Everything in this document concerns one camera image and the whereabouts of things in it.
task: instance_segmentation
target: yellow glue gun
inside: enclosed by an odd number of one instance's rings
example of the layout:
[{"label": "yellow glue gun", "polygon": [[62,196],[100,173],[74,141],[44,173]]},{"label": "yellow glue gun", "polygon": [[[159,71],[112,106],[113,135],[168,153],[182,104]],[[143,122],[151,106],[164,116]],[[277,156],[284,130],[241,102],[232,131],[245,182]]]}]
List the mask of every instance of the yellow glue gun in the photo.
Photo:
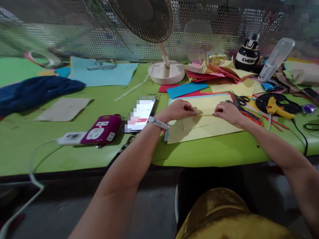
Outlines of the yellow glue gun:
[{"label": "yellow glue gun", "polygon": [[294,114],[290,114],[290,113],[284,111],[282,108],[280,108],[276,104],[276,99],[274,97],[270,97],[268,100],[267,113],[272,114],[272,115],[278,114],[287,120],[292,120],[293,118],[296,117]]}]

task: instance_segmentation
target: plastic bottle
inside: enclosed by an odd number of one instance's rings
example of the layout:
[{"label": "plastic bottle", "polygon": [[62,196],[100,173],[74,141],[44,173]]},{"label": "plastic bottle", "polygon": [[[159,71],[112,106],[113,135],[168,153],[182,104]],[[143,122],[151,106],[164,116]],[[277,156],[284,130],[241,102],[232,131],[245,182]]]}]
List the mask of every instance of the plastic bottle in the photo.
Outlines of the plastic bottle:
[{"label": "plastic bottle", "polygon": [[259,81],[266,82],[273,76],[290,51],[293,49],[295,43],[296,42],[290,38],[281,38],[278,41],[258,76]]},{"label": "plastic bottle", "polygon": [[236,69],[251,71],[259,60],[259,35],[253,34],[250,39],[246,39],[239,48],[236,59]]}]

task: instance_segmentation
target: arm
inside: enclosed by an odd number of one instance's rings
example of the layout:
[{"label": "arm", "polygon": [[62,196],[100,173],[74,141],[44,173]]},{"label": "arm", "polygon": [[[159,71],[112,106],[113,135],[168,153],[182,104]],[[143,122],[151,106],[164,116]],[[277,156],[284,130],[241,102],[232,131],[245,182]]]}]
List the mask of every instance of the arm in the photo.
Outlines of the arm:
[{"label": "arm", "polygon": [[319,238],[319,172],[292,145],[242,115],[233,104],[221,102],[214,116],[248,131],[283,170],[313,238]]},{"label": "arm", "polygon": [[[187,101],[177,100],[155,118],[167,123],[196,115]],[[84,215],[69,238],[124,238],[129,231],[137,188],[147,172],[162,129],[147,123],[103,177]]]}]

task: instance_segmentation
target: smartwatch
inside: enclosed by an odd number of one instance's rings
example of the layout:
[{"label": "smartwatch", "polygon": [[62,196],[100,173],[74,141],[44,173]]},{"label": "smartwatch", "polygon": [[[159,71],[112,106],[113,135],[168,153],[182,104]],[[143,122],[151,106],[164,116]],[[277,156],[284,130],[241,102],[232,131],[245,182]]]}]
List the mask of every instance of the smartwatch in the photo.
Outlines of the smartwatch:
[{"label": "smartwatch", "polygon": [[147,119],[148,122],[164,129],[164,130],[168,130],[169,129],[169,125],[168,124],[165,124],[164,122],[150,116],[148,119]]}]

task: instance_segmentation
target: metal mesh screen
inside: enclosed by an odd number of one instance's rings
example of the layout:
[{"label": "metal mesh screen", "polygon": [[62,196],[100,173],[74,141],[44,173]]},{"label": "metal mesh screen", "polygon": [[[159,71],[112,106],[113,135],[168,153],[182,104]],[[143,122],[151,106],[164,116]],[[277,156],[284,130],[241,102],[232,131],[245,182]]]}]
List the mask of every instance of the metal mesh screen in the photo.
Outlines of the metal mesh screen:
[{"label": "metal mesh screen", "polygon": [[[290,56],[317,58],[318,5],[294,0],[171,0],[174,27],[164,43],[170,59],[188,62],[210,54],[236,55],[244,40],[260,33],[261,55],[277,41],[296,41]],[[132,34],[104,2],[105,14],[127,44],[98,13],[87,11],[88,0],[2,0],[0,55],[23,56],[49,49],[60,57],[111,58],[124,61],[161,60],[156,44]]]}]

